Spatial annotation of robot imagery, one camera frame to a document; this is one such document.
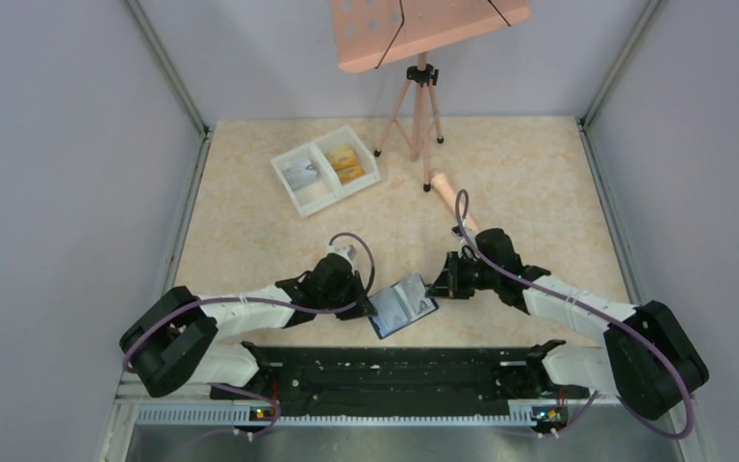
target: tripod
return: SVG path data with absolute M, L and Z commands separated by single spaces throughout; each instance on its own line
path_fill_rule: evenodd
M 397 114 L 403 105 L 403 98 L 406 97 L 406 91 L 409 90 L 410 84 L 415 82 L 418 86 L 415 88 L 415 113 L 412 121 L 412 138 L 406 135 L 406 131 Z M 432 189 L 431 177 L 429 176 L 429 136 L 432 134 L 432 127 L 438 135 L 438 143 L 443 144 L 444 133 L 441 128 L 441 112 L 438 109 L 438 96 L 435 93 L 435 86 L 438 85 L 438 69 L 432 64 L 426 63 L 426 53 L 418 54 L 418 65 L 410 66 L 406 69 L 406 83 L 400 89 L 397 97 L 395 108 L 392 115 L 384 128 L 381 140 L 375 147 L 373 153 L 375 157 L 381 155 L 384 148 L 384 142 L 390 136 L 393 125 L 400 130 L 401 136 L 409 145 L 410 159 L 414 162 L 418 159 L 420 152 L 423 152 L 423 190 L 429 192 Z M 429 123 L 429 102 L 432 104 L 432 123 Z

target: white wall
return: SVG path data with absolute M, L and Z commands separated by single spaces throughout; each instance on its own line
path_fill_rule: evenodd
M 414 63 L 339 70 L 327 0 L 141 2 L 207 120 L 386 115 Z M 441 109 L 582 116 L 646 4 L 530 1 L 525 22 L 430 54 Z
M 669 2 L 594 136 L 647 292 L 709 367 L 721 460 L 739 460 L 739 2 Z
M 96 457 L 197 148 L 120 1 L 0 1 L 0 461 Z

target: tripod leg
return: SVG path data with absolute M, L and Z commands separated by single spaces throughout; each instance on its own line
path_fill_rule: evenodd
M 418 54 L 418 70 L 426 70 L 425 52 Z M 421 133 L 422 119 L 424 117 L 429 119 L 429 112 L 428 110 L 425 111 L 422 105 L 423 98 L 425 97 L 423 92 L 426 90 L 424 85 L 425 84 L 418 84 L 418 88 L 416 89 L 417 91 L 415 92 L 415 114 L 412 117 L 412 145 L 415 146 L 415 149 L 417 150 L 412 151 L 412 155 L 410 156 L 412 161 L 416 161 L 420 155 L 420 141 L 424 135 Z
M 414 162 L 420 155 L 420 131 L 422 129 L 423 116 L 428 117 L 429 113 L 423 113 L 423 87 L 415 85 L 415 113 L 412 114 L 412 146 L 415 148 L 410 153 L 409 158 Z
M 432 189 L 432 176 L 429 168 L 429 135 L 431 134 L 431 125 L 429 125 L 429 101 L 426 99 L 426 87 L 422 87 L 420 91 L 423 93 L 421 99 L 420 111 L 423 113 L 423 192 L 428 193 Z
M 387 138 L 390 137 L 390 130 L 393 129 L 393 124 L 397 120 L 397 113 L 400 112 L 400 107 L 401 105 L 403 105 L 403 98 L 406 97 L 406 91 L 409 89 L 409 84 L 411 83 L 411 80 L 407 80 L 406 83 L 403 84 L 403 88 L 400 89 L 400 94 L 397 96 L 397 102 L 395 103 L 393 113 L 392 115 L 390 115 L 390 120 L 387 122 L 387 126 L 384 127 L 384 134 L 381 136 L 381 141 L 378 142 L 378 144 L 375 146 L 375 152 L 372 153 L 375 155 L 375 157 L 381 155 L 381 150 L 384 148 L 384 143 L 387 142 Z
M 429 99 L 432 101 L 432 114 L 435 117 L 435 131 L 438 132 L 438 144 L 443 144 L 444 129 L 441 128 L 441 110 L 438 107 L 438 93 L 431 83 L 429 84 Z

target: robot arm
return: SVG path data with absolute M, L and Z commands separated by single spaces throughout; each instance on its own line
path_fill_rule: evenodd
M 245 294 L 196 296 L 175 287 L 126 331 L 120 348 L 153 398 L 188 383 L 241 387 L 258 375 L 260 363 L 246 345 L 224 339 L 256 329 L 291 327 L 327 310 L 343 321 L 375 314 L 353 268 L 355 253 L 352 245 L 331 248 L 312 271 Z M 338 310 L 350 303 L 356 306 Z M 169 317 L 173 319 L 163 323 Z
M 454 232 L 461 234 L 459 228 Z M 609 301 L 566 284 L 546 269 L 525 266 L 501 229 L 488 229 L 470 239 L 475 240 L 479 252 L 534 287 L 492 269 L 462 241 L 460 252 L 448 253 L 428 296 L 468 299 L 475 289 L 493 290 L 503 303 L 564 324 L 597 344 L 568 346 L 551 341 L 532 348 L 528 366 L 540 382 L 578 385 L 619 396 L 637 414 L 652 420 L 681 401 L 675 380 L 644 346 L 615 325 L 579 308 L 577 302 L 627 324 L 656 345 L 674 364 L 690 393 L 707 381 L 706 366 L 666 305 L 656 301 L 643 306 Z

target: pink panel with holes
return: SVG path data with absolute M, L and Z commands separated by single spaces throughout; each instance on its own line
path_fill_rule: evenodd
M 528 0 L 330 0 L 339 67 L 376 67 L 405 22 L 383 64 L 469 39 L 528 18 Z

